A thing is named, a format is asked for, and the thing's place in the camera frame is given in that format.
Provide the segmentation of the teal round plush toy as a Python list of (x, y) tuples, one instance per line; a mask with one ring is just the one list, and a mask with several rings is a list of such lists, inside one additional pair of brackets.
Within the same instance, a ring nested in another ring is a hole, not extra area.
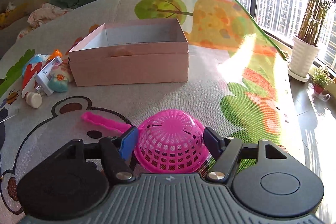
[(74, 80), (70, 66), (67, 63), (53, 66), (50, 76), (48, 87), (58, 93), (67, 92), (69, 83)]

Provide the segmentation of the white battery charger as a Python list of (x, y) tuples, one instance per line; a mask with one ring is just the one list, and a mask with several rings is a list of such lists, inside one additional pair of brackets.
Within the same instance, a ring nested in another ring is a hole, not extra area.
[(35, 76), (35, 81), (37, 82), (36, 90), (38, 93), (44, 92), (47, 96), (50, 96), (54, 93), (52, 89), (49, 88), (48, 83), (51, 80), (51, 70), (56, 65), (62, 64), (62, 59), (60, 56), (49, 60), (42, 70)]

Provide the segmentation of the small white bottle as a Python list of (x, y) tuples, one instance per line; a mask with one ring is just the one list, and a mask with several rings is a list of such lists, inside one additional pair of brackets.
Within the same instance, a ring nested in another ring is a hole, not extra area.
[(39, 108), (42, 105), (43, 99), (40, 94), (35, 92), (27, 92), (25, 94), (26, 103), (32, 108)]

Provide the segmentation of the pink fuzzy stick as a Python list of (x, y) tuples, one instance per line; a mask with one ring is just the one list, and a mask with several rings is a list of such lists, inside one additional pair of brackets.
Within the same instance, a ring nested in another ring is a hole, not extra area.
[(120, 132), (121, 134), (126, 132), (132, 127), (132, 125), (117, 122), (115, 120), (111, 120), (103, 116), (93, 114), (91, 112), (85, 112), (84, 114), (81, 115), (81, 118), (85, 122), (88, 122), (93, 125), (101, 126), (108, 130), (116, 130)]

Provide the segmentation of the pink floral cloth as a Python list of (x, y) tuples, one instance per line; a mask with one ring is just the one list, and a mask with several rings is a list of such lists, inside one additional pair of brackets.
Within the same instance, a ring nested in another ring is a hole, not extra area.
[(17, 40), (71, 11), (73, 11), (71, 8), (61, 8), (49, 3), (44, 3), (39, 9), (29, 15), (27, 19), (28, 26), (19, 32)]

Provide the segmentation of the pink cardboard box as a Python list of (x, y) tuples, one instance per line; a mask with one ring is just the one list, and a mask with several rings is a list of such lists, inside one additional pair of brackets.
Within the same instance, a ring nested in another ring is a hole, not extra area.
[(69, 51), (68, 64), (78, 87), (181, 83), (189, 43), (176, 18), (105, 23)]

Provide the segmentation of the white potted plant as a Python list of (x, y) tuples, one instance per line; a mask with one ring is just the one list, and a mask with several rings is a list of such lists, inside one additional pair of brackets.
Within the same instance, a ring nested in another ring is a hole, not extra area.
[(309, 80), (309, 70), (319, 49), (317, 43), (327, 12), (335, 0), (308, 0), (298, 35), (293, 38), (293, 48), (288, 64), (288, 74), (301, 82)]

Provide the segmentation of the pink plastic basket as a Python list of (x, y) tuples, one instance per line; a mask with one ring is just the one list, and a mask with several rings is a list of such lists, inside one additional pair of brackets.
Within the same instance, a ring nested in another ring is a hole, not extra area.
[(163, 110), (139, 126), (134, 149), (140, 165), (152, 173), (193, 173), (207, 160), (205, 127), (182, 110)]

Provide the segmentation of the blue tissue pack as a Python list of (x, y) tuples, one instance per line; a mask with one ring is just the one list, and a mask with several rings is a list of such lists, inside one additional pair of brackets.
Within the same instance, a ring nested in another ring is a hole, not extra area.
[(25, 75), (26, 68), (29, 64), (38, 63), (40, 61), (47, 61), (50, 55), (36, 53), (22, 68), (22, 77)]

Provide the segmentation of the yellow plush toy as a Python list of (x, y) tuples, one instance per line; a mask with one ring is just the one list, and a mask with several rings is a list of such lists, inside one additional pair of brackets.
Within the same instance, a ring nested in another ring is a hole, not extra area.
[(1, 13), (0, 27), (1, 30), (10, 26), (15, 20), (16, 6), (13, 2), (9, 2), (6, 10)]

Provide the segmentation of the small red potted plant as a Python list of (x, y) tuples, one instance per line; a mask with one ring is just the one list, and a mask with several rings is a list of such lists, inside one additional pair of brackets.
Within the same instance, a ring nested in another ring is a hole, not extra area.
[(312, 76), (312, 81), (313, 81), (314, 94), (324, 102), (329, 101), (331, 95), (327, 93), (324, 94), (326, 87), (331, 83), (327, 67), (321, 66), (316, 68)]

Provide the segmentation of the red white W box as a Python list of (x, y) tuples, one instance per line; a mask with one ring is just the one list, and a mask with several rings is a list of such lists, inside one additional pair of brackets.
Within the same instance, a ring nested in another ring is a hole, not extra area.
[(35, 76), (42, 70), (48, 61), (49, 60), (40, 61), (38, 63), (29, 64), (27, 66), (25, 75), (23, 77), (21, 98), (24, 98), (27, 92), (37, 92), (37, 82), (35, 81)]

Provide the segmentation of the colourful cartoon play mat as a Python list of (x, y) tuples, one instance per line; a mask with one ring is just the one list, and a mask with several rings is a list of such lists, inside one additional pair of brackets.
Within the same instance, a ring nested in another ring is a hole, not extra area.
[(23, 213), (14, 186), (30, 166), (73, 136), (80, 113), (140, 124), (184, 110), (221, 135), (273, 141), (304, 162), (283, 52), (236, 0), (97, 0), (18, 39), (1, 58), (1, 98), (21, 93), (35, 54), (60, 50), (74, 81), (38, 109), (18, 97), (1, 124), (1, 223)]

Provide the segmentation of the orange plastic shell toy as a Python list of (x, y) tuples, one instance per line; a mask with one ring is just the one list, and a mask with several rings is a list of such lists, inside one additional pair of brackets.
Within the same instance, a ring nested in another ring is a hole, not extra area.
[(62, 58), (63, 57), (63, 54), (60, 52), (60, 50), (58, 50), (58, 49), (55, 49), (54, 51), (53, 51), (53, 53), (49, 56), (49, 60), (52, 60), (52, 59), (54, 59), (54, 58), (56, 58), (56, 57), (60, 57), (60, 58)]

